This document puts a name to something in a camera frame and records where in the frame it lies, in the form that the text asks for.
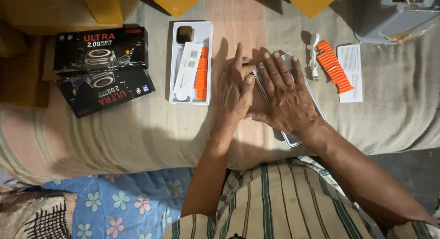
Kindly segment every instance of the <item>white instruction card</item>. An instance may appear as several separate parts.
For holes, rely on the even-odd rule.
[[[186,42],[173,93],[191,96],[203,45]]]
[[[339,102],[362,102],[362,71],[360,65],[360,45],[338,47],[338,61],[350,84],[355,88],[339,95]]]

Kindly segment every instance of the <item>smartwatch box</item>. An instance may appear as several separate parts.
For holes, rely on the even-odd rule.
[[[284,63],[286,63],[286,67],[290,70],[290,72],[292,72],[292,54],[291,53],[286,53],[283,56],[281,56],[284,60]],[[256,83],[258,84],[258,86],[261,89],[261,92],[263,93],[264,98],[266,99],[267,105],[269,105],[269,101],[267,100],[267,95],[266,92],[263,88],[263,85],[260,82],[260,77],[258,76],[258,68],[256,70],[253,71],[253,75],[255,76],[256,79]],[[316,100],[315,96],[313,95],[313,92],[310,89],[310,86],[308,85],[307,81],[305,81],[305,85],[307,86],[307,89],[311,95],[311,99],[313,101],[313,104],[315,105],[315,109],[316,112],[327,122],[327,118],[324,115],[324,112],[322,111],[321,107],[318,104],[318,100]],[[281,131],[281,134],[284,137],[284,140],[286,141],[287,145],[289,146],[289,148],[298,146],[300,144],[302,144],[303,142],[295,135],[289,134],[289,133],[285,133],[283,131]]]
[[[154,92],[145,28],[59,33],[56,84],[77,118]]]
[[[112,68],[148,68],[145,28],[59,33],[56,36],[54,72],[73,76]]]
[[[209,105],[211,93],[212,32],[213,26],[212,22],[210,21],[175,22],[173,24],[173,50],[171,52],[169,103],[187,105]],[[207,58],[205,98],[199,99],[197,96],[197,90],[195,88],[193,88],[191,94],[184,99],[179,99],[178,95],[174,93],[174,87],[178,86],[180,82],[180,80],[177,80],[179,68],[181,67],[181,63],[184,62],[185,59],[185,56],[183,56],[185,42],[200,44],[203,45],[204,48],[208,48],[208,54],[207,56],[204,56]],[[196,82],[197,79],[195,80],[195,83],[190,83],[190,85],[195,87]]]
[[[107,69],[62,77],[56,84],[77,118],[154,92],[147,69]]]

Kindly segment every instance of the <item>person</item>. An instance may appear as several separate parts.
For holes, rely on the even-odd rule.
[[[440,238],[438,225],[411,194],[317,114],[295,56],[291,73],[279,52],[264,53],[259,78],[271,113],[248,114],[255,83],[248,73],[256,68],[248,63],[239,43],[219,84],[214,128],[188,187],[181,218],[167,228],[164,238],[371,238],[359,209],[310,164],[297,159],[232,171],[223,187],[226,153],[245,117],[309,145],[384,235]]]

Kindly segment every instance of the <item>forearm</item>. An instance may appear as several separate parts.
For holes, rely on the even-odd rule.
[[[384,169],[327,123],[318,122],[316,126],[319,135],[306,143],[328,164],[340,185],[383,229],[409,220],[436,225],[412,195]]]
[[[203,214],[215,220],[228,163],[226,153],[235,128],[214,128],[189,185],[181,217]]]

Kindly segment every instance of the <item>black product box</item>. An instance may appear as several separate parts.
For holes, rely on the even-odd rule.
[[[155,91],[146,69],[113,68],[62,77],[56,84],[77,118]]]
[[[54,72],[59,76],[113,68],[148,68],[145,28],[59,33],[56,38]]]

